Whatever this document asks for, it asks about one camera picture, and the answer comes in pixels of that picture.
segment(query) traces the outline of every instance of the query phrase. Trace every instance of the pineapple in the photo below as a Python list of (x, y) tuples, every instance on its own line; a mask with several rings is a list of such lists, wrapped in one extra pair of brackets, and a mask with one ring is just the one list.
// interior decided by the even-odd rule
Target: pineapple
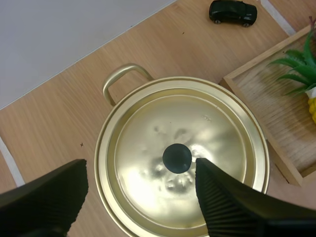
[(311, 17), (310, 20), (311, 31), (306, 38), (303, 52), (290, 49), (285, 52), (287, 57), (276, 59), (270, 64), (282, 64), (292, 68), (289, 74), (285, 74), (277, 80), (290, 79), (303, 84), (303, 86), (290, 91), (287, 95), (306, 93), (309, 97), (310, 113), (314, 123), (316, 123), (316, 58), (313, 56), (310, 47), (311, 38), (315, 34), (314, 24), (316, 20), (313, 21)]

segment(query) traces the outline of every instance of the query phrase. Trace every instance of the toy car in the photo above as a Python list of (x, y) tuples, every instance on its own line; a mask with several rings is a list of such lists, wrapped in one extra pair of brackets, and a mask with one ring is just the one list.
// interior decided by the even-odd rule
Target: toy car
[(209, 8), (209, 18), (215, 24), (236, 22), (249, 27), (257, 19), (257, 8), (242, 1), (216, 0)]

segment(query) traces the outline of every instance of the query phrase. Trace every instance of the lid knob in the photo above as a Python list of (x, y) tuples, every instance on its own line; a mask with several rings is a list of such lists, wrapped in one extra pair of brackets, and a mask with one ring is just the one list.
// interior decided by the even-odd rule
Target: lid knob
[(183, 144), (172, 144), (164, 150), (163, 164), (173, 173), (181, 174), (189, 170), (192, 163), (192, 154)]

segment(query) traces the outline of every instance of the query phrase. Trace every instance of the pot handle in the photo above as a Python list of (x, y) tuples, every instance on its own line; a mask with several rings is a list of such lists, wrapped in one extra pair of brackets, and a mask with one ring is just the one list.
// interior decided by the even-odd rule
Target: pot handle
[(116, 103), (114, 102), (112, 96), (109, 93), (109, 87), (116, 82), (118, 79), (120, 79), (122, 76), (124, 76), (126, 73), (130, 71), (138, 71), (140, 74), (142, 74), (144, 77), (146, 77), (148, 80), (154, 80), (154, 78), (141, 66), (134, 64), (134, 63), (128, 63), (125, 64), (119, 68), (117, 68), (114, 72), (112, 72), (104, 81), (103, 84), (103, 95), (104, 98), (112, 105), (114, 106)]

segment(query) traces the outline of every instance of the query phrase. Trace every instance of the green leaf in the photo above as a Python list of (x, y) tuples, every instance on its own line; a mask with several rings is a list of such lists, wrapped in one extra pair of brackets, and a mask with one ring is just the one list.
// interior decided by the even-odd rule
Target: green leaf
[(308, 86), (313, 83), (312, 81), (308, 80), (307, 78), (302, 78), (302, 77), (295, 75), (295, 74), (285, 74), (276, 80), (282, 80), (282, 79), (295, 80), (295, 81), (298, 81), (298, 82), (303, 83), (303, 84), (308, 85)]
[(282, 65), (289, 66), (291, 68), (295, 68), (295, 67), (298, 67), (300, 65), (297, 61), (290, 59), (290, 58), (279, 58), (279, 59), (272, 61), (269, 64), (282, 64)]
[(306, 91), (311, 90), (311, 89), (313, 89), (314, 87), (316, 87), (316, 83), (310, 85), (310, 86), (306, 89)]
[(316, 68), (300, 65), (293, 68), (291, 71), (296, 71), (302, 76), (306, 77), (312, 83), (316, 83)]
[(285, 52), (285, 54), (291, 59), (298, 60), (299, 62), (306, 64), (303, 52), (300, 52), (296, 49), (289, 49)]
[(301, 86), (299, 88), (296, 88), (296, 89), (286, 93), (285, 95), (292, 95), (292, 94), (299, 95), (299, 94), (302, 94), (305, 91), (307, 91), (307, 89), (308, 89), (308, 86), (307, 85), (303, 85), (303, 86)]
[(316, 59), (314, 58), (314, 56), (312, 54), (312, 51), (311, 51), (311, 47), (310, 47), (310, 42), (311, 42), (312, 35), (313, 35), (313, 31), (310, 31), (310, 33), (308, 34), (308, 36), (306, 38), (305, 44), (304, 44), (303, 55), (304, 55), (305, 61), (309, 65), (311, 65), (313, 67), (316, 67)]

